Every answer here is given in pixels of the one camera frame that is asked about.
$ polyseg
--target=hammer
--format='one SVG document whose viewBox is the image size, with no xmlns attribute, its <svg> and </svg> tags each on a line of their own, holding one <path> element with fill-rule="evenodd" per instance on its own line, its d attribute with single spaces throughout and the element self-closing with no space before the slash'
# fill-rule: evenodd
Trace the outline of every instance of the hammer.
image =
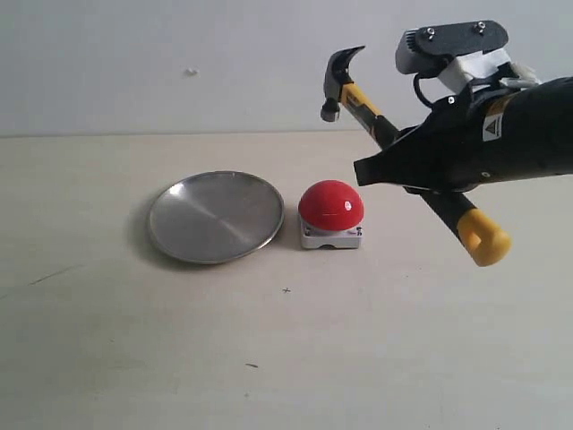
<svg viewBox="0 0 573 430">
<path fill-rule="evenodd" d="M 365 47 L 351 47 L 334 53 L 324 75 L 324 96 L 321 118 L 335 122 L 340 106 L 362 125 L 382 151 L 399 144 L 400 131 L 374 106 L 350 78 L 348 66 L 354 56 Z M 359 176 L 363 160 L 355 162 Z M 419 194 L 465 247 L 478 266 L 489 266 L 501 260 L 511 247 L 511 238 L 485 213 L 477 209 L 462 193 L 439 190 L 413 190 Z"/>
</svg>

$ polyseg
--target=red button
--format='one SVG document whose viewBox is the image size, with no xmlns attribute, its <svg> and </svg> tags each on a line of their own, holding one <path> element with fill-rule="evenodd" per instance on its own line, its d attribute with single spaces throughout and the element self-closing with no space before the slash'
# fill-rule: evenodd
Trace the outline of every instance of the red button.
<svg viewBox="0 0 573 430">
<path fill-rule="evenodd" d="M 301 217 L 315 228 L 348 230 L 364 218 L 364 206 L 355 189 L 340 181 L 321 181 L 311 186 L 298 203 Z"/>
</svg>

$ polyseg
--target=metal plate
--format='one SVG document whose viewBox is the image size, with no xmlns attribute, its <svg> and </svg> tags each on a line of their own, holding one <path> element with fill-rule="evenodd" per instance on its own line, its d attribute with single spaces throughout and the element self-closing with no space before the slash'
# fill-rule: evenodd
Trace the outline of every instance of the metal plate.
<svg viewBox="0 0 573 430">
<path fill-rule="evenodd" d="M 198 264 L 229 262 L 265 246 L 285 218 L 278 191 L 242 172 L 209 172 L 170 186 L 153 203 L 150 237 L 162 252 Z"/>
</svg>

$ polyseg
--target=yellow hammer grip end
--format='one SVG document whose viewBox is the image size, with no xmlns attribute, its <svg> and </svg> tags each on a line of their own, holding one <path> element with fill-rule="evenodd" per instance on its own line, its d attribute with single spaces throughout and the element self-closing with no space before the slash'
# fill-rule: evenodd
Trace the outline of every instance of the yellow hammer grip end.
<svg viewBox="0 0 573 430">
<path fill-rule="evenodd" d="M 458 234 L 462 245 L 480 267 L 499 262 L 511 248 L 508 233 L 479 209 L 472 209 L 459 219 Z"/>
</svg>

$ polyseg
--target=white button base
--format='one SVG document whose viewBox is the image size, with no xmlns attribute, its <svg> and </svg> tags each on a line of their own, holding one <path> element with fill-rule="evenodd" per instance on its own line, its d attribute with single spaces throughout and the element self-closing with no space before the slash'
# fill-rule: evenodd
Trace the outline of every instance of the white button base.
<svg viewBox="0 0 573 430">
<path fill-rule="evenodd" d="M 362 242 L 361 226 L 342 231 L 326 231 L 312 227 L 299 215 L 301 245 L 304 249 L 318 249 L 333 246 L 338 249 L 359 248 Z"/>
</svg>

